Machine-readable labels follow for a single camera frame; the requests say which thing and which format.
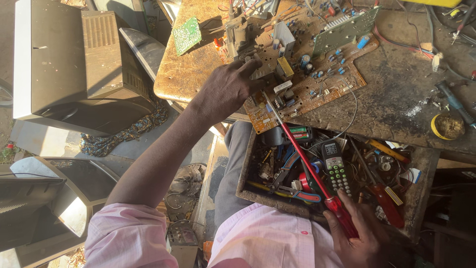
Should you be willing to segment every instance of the gray television casing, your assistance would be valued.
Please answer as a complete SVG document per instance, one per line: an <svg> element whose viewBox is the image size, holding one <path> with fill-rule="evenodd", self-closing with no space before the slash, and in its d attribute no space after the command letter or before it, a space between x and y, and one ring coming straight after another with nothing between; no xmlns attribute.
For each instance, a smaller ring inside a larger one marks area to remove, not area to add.
<svg viewBox="0 0 476 268"><path fill-rule="evenodd" d="M112 11L16 2L13 117L107 136L151 114L151 81L120 27Z"/></svg>

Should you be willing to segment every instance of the gray trousers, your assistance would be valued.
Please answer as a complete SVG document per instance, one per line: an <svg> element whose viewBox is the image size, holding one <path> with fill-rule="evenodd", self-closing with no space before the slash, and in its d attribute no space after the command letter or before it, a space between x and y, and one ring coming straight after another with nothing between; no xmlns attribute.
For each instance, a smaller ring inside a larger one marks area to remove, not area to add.
<svg viewBox="0 0 476 268"><path fill-rule="evenodd" d="M225 135L229 157L225 174L215 196L215 230L230 216L253 204L251 201L236 196L238 179L251 131L253 131L251 123L236 121Z"/></svg>

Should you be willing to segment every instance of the pink shirt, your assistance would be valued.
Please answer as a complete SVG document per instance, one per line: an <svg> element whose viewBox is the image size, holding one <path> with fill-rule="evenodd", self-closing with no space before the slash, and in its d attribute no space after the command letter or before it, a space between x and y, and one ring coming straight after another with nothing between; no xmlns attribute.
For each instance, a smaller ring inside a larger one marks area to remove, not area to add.
<svg viewBox="0 0 476 268"><path fill-rule="evenodd" d="M144 205L112 204L89 223L85 267L171 267L165 216ZM343 267L331 235L316 222L252 204L217 230L208 267Z"/></svg>

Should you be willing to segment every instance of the black remote control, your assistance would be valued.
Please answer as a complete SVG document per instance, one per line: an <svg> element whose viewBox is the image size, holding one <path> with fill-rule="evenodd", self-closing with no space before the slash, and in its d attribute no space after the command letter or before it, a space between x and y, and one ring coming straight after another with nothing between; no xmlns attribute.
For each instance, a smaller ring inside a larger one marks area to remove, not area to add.
<svg viewBox="0 0 476 268"><path fill-rule="evenodd" d="M343 189L351 197L349 176L345 171L340 145L335 141L325 142L322 144L321 153L325 169L329 174L331 189L335 192L338 189Z"/></svg>

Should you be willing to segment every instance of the shirt sleeve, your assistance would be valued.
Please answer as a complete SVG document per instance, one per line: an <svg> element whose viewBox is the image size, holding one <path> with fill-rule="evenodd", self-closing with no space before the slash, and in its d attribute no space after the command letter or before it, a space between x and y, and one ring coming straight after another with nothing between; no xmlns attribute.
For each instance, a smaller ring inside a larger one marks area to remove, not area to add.
<svg viewBox="0 0 476 268"><path fill-rule="evenodd" d="M89 222L85 267L178 268L165 246L166 231L165 215L154 208L105 206Z"/></svg>

